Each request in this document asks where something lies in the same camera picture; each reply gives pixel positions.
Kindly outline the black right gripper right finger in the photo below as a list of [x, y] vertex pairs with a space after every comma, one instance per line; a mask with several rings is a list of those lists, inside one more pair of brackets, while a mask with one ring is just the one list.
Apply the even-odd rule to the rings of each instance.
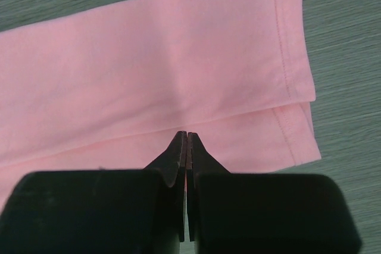
[[359, 253], [339, 186], [321, 174], [231, 173], [188, 134], [189, 238], [197, 253]]

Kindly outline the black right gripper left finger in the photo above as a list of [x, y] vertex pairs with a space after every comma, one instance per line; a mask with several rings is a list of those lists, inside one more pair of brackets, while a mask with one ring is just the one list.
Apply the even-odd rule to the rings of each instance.
[[1, 214], [2, 253], [178, 253], [187, 134], [138, 170], [35, 171]]

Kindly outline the pink t shirt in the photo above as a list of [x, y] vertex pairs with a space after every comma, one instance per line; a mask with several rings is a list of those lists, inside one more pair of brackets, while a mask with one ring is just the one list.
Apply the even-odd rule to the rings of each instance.
[[1, 202], [39, 170], [142, 168], [180, 130], [228, 170], [320, 158], [302, 0], [128, 0], [1, 33]]

